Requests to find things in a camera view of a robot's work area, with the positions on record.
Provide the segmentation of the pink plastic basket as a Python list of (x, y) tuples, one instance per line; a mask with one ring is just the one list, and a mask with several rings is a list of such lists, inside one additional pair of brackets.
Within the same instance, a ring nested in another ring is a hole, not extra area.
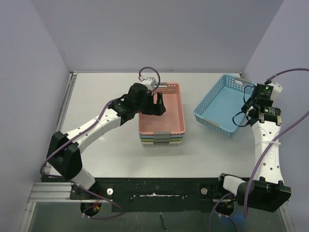
[(139, 114), (140, 135), (185, 133), (180, 84), (167, 82), (160, 86), (157, 91), (162, 93), (166, 112), (161, 116)]

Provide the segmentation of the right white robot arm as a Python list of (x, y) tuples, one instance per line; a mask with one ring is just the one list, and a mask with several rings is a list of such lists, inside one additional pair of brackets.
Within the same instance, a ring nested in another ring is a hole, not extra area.
[(291, 197), (281, 174), (278, 135), (281, 131), (281, 110), (273, 101), (282, 92), (278, 83), (256, 84), (251, 96), (244, 101), (241, 112), (251, 126), (255, 144), (255, 167), (248, 181), (221, 174), (215, 192), (225, 198), (233, 193), (239, 205), (275, 212)]

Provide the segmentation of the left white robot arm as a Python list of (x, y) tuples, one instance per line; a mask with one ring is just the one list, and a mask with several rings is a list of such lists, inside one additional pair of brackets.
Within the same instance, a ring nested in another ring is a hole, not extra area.
[(46, 161), (65, 179), (81, 187), (89, 199), (96, 197), (95, 178), (83, 167), (81, 154), (105, 133), (122, 126), (135, 114), (161, 116), (166, 109), (162, 92), (134, 83), (127, 94), (109, 101), (94, 119), (67, 133), (53, 134)]

